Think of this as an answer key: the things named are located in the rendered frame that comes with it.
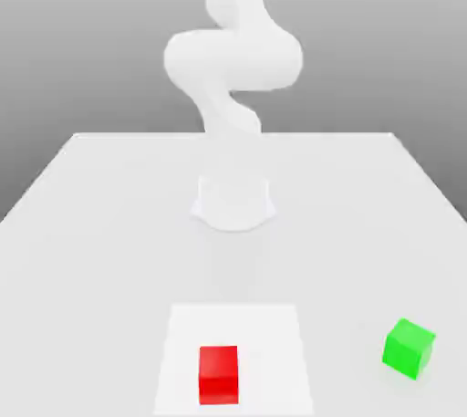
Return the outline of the small red cube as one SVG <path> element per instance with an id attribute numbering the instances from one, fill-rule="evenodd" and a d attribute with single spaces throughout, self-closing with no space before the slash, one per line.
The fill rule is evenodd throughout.
<path id="1" fill-rule="evenodd" d="M 200 346 L 198 372 L 201 405 L 239 403 L 238 348 Z"/>

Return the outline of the small green cube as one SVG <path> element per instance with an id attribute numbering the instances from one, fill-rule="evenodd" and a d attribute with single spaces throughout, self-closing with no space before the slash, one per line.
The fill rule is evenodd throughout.
<path id="1" fill-rule="evenodd" d="M 428 365 L 436 334 L 401 318 L 385 339 L 382 362 L 412 380 Z"/>

